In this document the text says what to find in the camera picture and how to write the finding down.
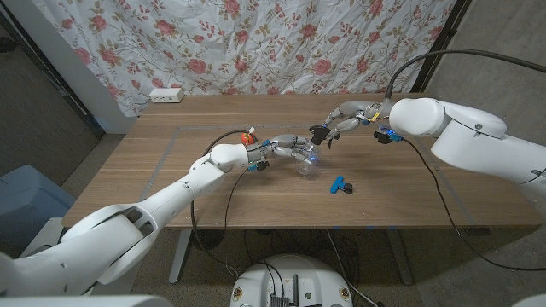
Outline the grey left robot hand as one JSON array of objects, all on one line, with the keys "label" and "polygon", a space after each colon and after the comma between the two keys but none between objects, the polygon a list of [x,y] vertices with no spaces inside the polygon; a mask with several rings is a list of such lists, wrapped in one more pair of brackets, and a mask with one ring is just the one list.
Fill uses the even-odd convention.
[{"label": "grey left robot hand", "polygon": [[320,148],[311,139],[283,134],[247,146],[249,164],[257,164],[270,157],[293,158],[305,165],[315,165],[320,157]]}]

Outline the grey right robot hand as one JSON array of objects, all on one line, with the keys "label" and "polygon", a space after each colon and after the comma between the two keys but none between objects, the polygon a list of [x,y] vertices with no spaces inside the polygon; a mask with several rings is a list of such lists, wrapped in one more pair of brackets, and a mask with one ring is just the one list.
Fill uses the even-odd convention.
[{"label": "grey right robot hand", "polygon": [[386,122],[393,108],[392,102],[346,101],[335,108],[324,120],[323,126],[330,129],[326,139],[330,140],[343,132],[356,129],[362,122]]}]

